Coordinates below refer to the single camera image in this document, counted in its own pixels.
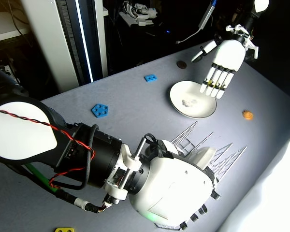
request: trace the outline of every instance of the blue toy block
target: blue toy block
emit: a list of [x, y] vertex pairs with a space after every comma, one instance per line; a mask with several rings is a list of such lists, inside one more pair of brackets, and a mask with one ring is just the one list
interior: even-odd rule
[[145, 80], [146, 80], [147, 82], [153, 82], [153, 81], [156, 81], [156, 80], [157, 80], [157, 77], [156, 77], [156, 75], [151, 74], [151, 75], [146, 76], [146, 77], [145, 77]]
[[102, 104], [96, 104], [91, 111], [96, 117], [105, 117], [108, 115], [108, 106]]

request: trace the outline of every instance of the robotic arm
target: robotic arm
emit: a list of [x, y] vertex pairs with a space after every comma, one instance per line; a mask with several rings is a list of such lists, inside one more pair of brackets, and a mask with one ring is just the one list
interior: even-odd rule
[[[141, 154], [145, 144], [149, 146]], [[132, 154], [128, 145], [97, 125], [66, 123], [0, 71], [0, 162], [85, 211], [102, 212], [129, 194], [131, 205], [145, 218], [183, 229], [190, 218], [196, 220], [194, 213], [210, 196], [218, 198], [215, 174], [207, 167], [215, 152], [184, 158], [170, 142], [146, 134]], [[33, 162], [52, 167], [56, 174], [47, 179]], [[59, 175], [81, 184], [56, 181]], [[100, 206], [63, 190], [87, 184], [106, 191]]]
[[253, 6], [248, 6], [250, 11], [239, 17], [234, 28], [231, 25], [226, 27], [226, 31], [232, 34], [230, 40], [222, 42], [221, 39], [214, 39], [204, 48], [201, 47], [201, 51], [192, 58], [192, 62], [198, 62], [218, 46], [212, 67], [200, 88], [201, 93], [220, 99], [241, 67], [246, 51], [253, 49], [254, 59], [258, 58], [259, 48], [252, 43], [253, 36], [250, 33], [254, 22], [267, 9], [268, 4], [268, 0], [254, 0]]

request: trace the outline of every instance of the twisted red and black wire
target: twisted red and black wire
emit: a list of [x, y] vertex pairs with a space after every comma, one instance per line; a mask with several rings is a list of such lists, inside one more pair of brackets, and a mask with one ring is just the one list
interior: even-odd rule
[[[6, 114], [6, 115], [10, 115], [10, 116], [12, 116], [12, 117], [20, 118], [20, 119], [25, 120], [25, 121], [30, 121], [30, 122], [34, 122], [34, 123], [43, 124], [43, 125], [45, 125], [45, 126], [49, 126], [49, 127], [51, 127], [53, 130], [56, 130], [56, 131], [59, 131], [59, 132], [63, 133], [63, 134], [64, 134], [65, 136], [67, 136], [70, 140], [76, 142], [76, 143], [79, 144], [80, 146], [83, 146], [83, 147], [85, 147], [87, 150], [91, 151], [91, 160], [92, 160], [92, 159], [94, 158], [94, 156], [95, 156], [95, 151], [94, 151], [90, 146], [84, 144], [82, 141], [79, 141], [79, 140], [74, 139], [74, 138], [73, 138], [72, 136], [70, 136], [70, 135], [69, 135], [65, 130], [61, 130], [61, 129], [55, 127], [54, 125], [52, 125], [52, 124], [50, 124], [50, 123], [47, 123], [47, 122], [41, 122], [41, 121], [39, 121], [39, 120], [32, 119], [32, 118], [28, 118], [28, 117], [24, 117], [24, 116], [18, 116], [18, 115], [16, 115], [16, 114], [13, 114], [13, 113], [7, 112], [7, 111], [5, 111], [5, 110], [0, 110], [0, 113], [2, 113], [2, 114]], [[57, 173], [57, 174], [55, 174], [52, 178], [50, 178], [50, 180], [49, 180], [49, 185], [50, 185], [51, 187], [53, 187], [53, 188], [58, 188], [58, 189], [59, 189], [59, 188], [60, 188], [59, 186], [56, 186], [56, 185], [54, 185], [54, 184], [52, 183], [52, 182], [55, 180], [56, 177], [58, 177], [58, 176], [60, 176], [60, 175], [65, 175], [65, 174], [67, 174], [67, 173], [69, 173], [69, 172], [73, 172], [73, 171], [81, 171], [81, 170], [83, 170], [83, 169], [85, 169], [85, 167], [82, 167], [82, 168], [72, 168], [72, 169], [69, 169], [69, 170], [67, 170], [67, 171], [65, 171], [65, 172]]]

